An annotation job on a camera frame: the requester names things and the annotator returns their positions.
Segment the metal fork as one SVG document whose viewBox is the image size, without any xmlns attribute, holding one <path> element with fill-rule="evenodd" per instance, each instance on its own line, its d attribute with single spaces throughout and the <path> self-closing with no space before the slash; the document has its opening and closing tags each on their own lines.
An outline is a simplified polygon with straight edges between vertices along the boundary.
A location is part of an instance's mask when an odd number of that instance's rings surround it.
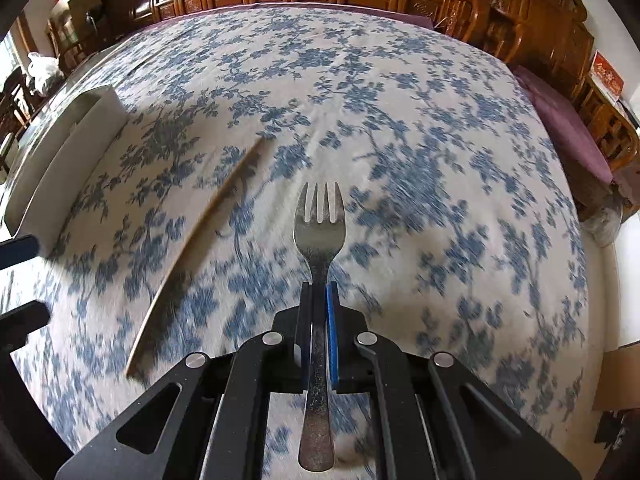
<svg viewBox="0 0 640 480">
<path fill-rule="evenodd" d="M 323 202 L 319 203 L 318 188 L 305 184 L 294 214 L 294 242 L 311 273 L 311 296 L 308 302 L 299 305 L 295 351 L 307 391 L 298 462 L 310 472 L 327 471 L 334 464 L 326 378 L 326 279 L 333 259 L 345 243 L 345 237 L 345 213 L 340 189 L 334 188 L 333 200 L 329 199 L 329 191 L 324 190 Z"/>
</svg>

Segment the grey rectangular utensil tray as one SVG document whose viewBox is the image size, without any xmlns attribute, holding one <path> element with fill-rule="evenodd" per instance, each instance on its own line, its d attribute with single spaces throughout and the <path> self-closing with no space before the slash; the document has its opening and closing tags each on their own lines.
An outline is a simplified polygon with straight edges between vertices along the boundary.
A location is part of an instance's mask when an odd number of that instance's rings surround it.
<svg viewBox="0 0 640 480">
<path fill-rule="evenodd" d="M 13 178 L 3 214 L 9 234 L 35 237 L 38 255 L 50 255 L 76 198 L 126 121 L 125 107 L 111 86 L 73 99 Z"/>
</svg>

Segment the red greeting card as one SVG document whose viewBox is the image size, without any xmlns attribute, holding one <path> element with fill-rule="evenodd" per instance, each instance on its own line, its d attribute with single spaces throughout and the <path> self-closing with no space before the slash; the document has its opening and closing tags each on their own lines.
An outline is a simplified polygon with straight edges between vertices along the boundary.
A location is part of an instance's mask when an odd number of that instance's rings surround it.
<svg viewBox="0 0 640 480">
<path fill-rule="evenodd" d="M 599 50 L 593 55 L 589 75 L 613 104 L 618 102 L 623 93 L 624 80 Z"/>
</svg>

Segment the blue floral tablecloth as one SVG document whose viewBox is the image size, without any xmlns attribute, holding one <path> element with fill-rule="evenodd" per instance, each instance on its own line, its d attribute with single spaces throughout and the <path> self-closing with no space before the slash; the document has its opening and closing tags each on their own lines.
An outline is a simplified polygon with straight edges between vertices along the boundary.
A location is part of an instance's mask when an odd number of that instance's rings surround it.
<svg viewBox="0 0 640 480">
<path fill-rule="evenodd" d="M 585 374 L 586 258 L 559 156 L 503 63 L 404 26 L 143 29 L 28 127 L 2 242 L 27 153 L 101 86 L 124 128 L 53 252 L 1 270 L 1 315 L 49 310 L 11 358 L 73 456 L 188 354 L 235 352 L 298 306 L 305 184 L 319 203 L 342 194 L 326 279 L 341 305 L 402 351 L 451 353 L 562 454 Z M 303 386 L 270 396 L 258 479 L 379 479 L 371 402 L 333 389 L 329 322 L 326 336 L 333 467 L 299 465 Z"/>
</svg>

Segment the white floor fan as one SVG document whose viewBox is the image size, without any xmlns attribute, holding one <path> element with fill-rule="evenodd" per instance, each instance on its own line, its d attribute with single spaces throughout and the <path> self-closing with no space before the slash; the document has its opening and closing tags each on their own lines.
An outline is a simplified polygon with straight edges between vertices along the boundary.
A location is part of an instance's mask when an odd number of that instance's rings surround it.
<svg viewBox="0 0 640 480">
<path fill-rule="evenodd" d="M 624 203 L 620 196 L 609 195 L 601 206 L 582 222 L 582 229 L 600 248 L 605 248 L 615 242 L 623 223 L 623 212 Z"/>
</svg>

